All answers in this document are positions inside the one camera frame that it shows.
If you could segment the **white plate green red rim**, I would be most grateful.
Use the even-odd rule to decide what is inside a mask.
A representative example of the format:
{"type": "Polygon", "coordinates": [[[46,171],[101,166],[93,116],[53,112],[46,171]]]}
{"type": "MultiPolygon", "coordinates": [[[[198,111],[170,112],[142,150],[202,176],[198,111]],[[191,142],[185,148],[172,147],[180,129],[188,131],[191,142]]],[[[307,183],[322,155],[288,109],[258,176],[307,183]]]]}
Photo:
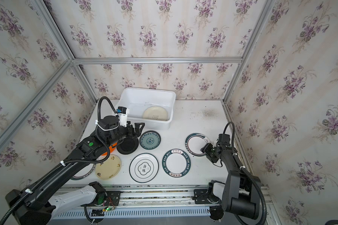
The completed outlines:
{"type": "Polygon", "coordinates": [[[195,157],[205,156],[201,149],[208,143],[210,143],[210,140],[200,133],[192,133],[185,139],[186,150],[195,157]]]}

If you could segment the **cream bear plate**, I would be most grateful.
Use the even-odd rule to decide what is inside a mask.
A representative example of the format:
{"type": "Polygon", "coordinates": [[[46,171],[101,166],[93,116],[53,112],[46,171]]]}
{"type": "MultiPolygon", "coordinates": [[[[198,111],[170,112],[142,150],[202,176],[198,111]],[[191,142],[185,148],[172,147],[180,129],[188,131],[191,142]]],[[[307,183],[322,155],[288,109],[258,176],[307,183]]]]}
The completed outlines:
{"type": "Polygon", "coordinates": [[[144,111],[142,118],[146,120],[167,121],[168,112],[163,107],[153,106],[144,111]]]}

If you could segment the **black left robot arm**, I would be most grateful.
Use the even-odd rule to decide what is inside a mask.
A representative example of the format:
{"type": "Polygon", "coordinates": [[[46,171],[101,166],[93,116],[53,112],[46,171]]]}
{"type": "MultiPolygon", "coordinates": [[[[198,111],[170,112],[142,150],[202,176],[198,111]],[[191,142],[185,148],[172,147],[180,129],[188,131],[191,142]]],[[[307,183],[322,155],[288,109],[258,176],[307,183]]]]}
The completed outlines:
{"type": "Polygon", "coordinates": [[[57,190],[89,164],[104,162],[105,159],[98,160],[98,157],[109,154],[112,144],[119,145],[125,139],[139,137],[144,127],[143,122],[121,125],[119,116],[110,115],[97,120],[94,132],[78,143],[56,167],[26,189],[13,189],[5,196],[9,210],[0,220],[0,225],[11,215],[20,225],[46,225],[59,209],[49,201],[57,190]]]}

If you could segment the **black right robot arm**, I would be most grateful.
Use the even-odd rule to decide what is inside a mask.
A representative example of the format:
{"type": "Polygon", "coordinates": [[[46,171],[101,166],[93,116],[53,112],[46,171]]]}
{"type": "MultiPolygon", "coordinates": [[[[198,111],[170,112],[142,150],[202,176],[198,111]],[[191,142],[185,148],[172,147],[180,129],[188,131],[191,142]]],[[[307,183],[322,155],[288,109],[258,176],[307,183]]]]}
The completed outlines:
{"type": "Polygon", "coordinates": [[[195,203],[218,203],[224,212],[234,214],[240,222],[240,217],[258,219],[262,212],[259,224],[264,224],[267,210],[261,181],[243,165],[230,135],[219,134],[215,145],[208,143],[201,151],[212,163],[220,160],[228,176],[225,182],[212,180],[206,191],[196,189],[193,198],[195,203]]]}

